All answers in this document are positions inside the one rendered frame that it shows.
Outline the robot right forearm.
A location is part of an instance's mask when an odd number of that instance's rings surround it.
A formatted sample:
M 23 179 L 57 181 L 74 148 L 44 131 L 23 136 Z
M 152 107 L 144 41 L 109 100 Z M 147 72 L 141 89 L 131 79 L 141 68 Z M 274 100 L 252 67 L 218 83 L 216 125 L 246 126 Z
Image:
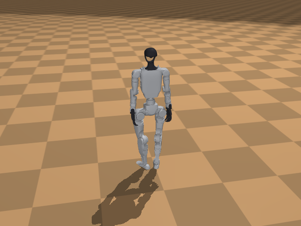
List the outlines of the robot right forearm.
M 170 87 L 169 87 L 169 89 L 170 89 Z M 164 96 L 165 96 L 166 107 L 169 108 L 169 105 L 171 104 L 171 91 L 165 92 Z

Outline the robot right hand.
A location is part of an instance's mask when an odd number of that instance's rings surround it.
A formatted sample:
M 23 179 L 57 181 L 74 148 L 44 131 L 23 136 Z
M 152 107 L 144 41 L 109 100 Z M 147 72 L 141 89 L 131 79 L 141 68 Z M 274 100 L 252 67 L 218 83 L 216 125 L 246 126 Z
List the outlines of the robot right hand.
M 166 109 L 167 109 L 167 110 L 166 110 L 166 119 L 167 119 L 167 120 L 165 119 L 165 120 L 166 120 L 165 122 L 170 122 L 171 119 L 172 119 L 172 112 L 171 112 L 172 105 L 170 104 L 170 105 L 169 105 L 169 108 L 166 107 Z

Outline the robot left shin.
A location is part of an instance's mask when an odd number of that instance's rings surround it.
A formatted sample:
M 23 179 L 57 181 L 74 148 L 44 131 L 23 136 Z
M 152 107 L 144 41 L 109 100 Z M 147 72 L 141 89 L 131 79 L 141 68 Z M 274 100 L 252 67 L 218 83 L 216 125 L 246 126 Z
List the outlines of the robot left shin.
M 139 153 L 142 159 L 142 164 L 145 165 L 145 163 L 147 164 L 148 145 L 147 144 L 144 145 L 144 140 L 141 137 L 138 138 L 137 143 L 138 143 Z

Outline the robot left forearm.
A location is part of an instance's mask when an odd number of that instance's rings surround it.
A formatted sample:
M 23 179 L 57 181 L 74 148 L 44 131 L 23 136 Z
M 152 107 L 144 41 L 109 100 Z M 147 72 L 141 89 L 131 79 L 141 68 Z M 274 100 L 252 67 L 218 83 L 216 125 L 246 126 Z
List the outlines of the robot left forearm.
M 130 89 L 130 112 L 131 112 L 131 109 L 134 109 L 136 110 L 136 100 L 137 100 L 137 96 L 133 96 L 133 90 Z

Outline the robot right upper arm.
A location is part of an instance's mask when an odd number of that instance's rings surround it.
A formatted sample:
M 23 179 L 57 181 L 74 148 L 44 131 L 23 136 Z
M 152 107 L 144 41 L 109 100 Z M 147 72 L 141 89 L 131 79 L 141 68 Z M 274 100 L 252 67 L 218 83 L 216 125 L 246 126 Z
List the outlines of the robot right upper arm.
M 167 68 L 161 68 L 162 70 L 162 75 L 163 75 L 163 83 L 164 86 L 162 87 L 163 92 L 169 92 L 169 84 L 170 84 L 170 72 Z

